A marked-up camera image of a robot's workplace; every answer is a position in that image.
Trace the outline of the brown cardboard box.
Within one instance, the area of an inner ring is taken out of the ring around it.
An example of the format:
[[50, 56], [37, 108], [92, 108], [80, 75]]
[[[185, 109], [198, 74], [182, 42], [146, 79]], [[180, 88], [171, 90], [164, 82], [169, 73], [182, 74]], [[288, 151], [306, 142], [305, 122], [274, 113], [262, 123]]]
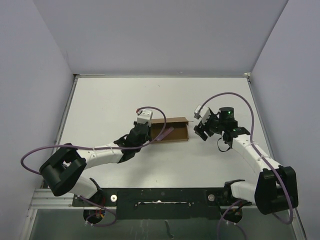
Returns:
[[186, 117], [168, 117], [164, 131], [160, 134], [165, 120], [151, 120], [150, 136], [153, 144], [187, 142], [189, 140], [189, 120]]

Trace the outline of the pink purple marker pen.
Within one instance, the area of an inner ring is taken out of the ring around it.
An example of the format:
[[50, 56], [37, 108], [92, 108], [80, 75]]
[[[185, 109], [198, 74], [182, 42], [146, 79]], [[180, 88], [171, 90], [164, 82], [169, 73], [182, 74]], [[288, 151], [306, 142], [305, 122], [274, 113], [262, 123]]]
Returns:
[[171, 134], [173, 132], [174, 128], [173, 127], [169, 127], [166, 131], [164, 131], [162, 134], [160, 134], [157, 138], [156, 141], [160, 142], [162, 141], [165, 137], [167, 137], [169, 134]]

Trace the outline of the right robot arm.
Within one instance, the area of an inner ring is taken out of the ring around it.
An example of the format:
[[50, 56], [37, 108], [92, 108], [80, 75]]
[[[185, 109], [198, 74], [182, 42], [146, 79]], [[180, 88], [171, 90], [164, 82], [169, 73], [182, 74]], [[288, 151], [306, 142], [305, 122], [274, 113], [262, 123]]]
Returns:
[[226, 203], [232, 205], [239, 199], [245, 200], [255, 204], [264, 215], [299, 205], [294, 169], [282, 166], [251, 141], [250, 132], [235, 120], [234, 108], [221, 107], [218, 113], [214, 113], [210, 108], [198, 105], [194, 117], [199, 121], [194, 132], [202, 140], [220, 135], [228, 148], [235, 150], [257, 176], [254, 183], [244, 179], [225, 182], [222, 198]]

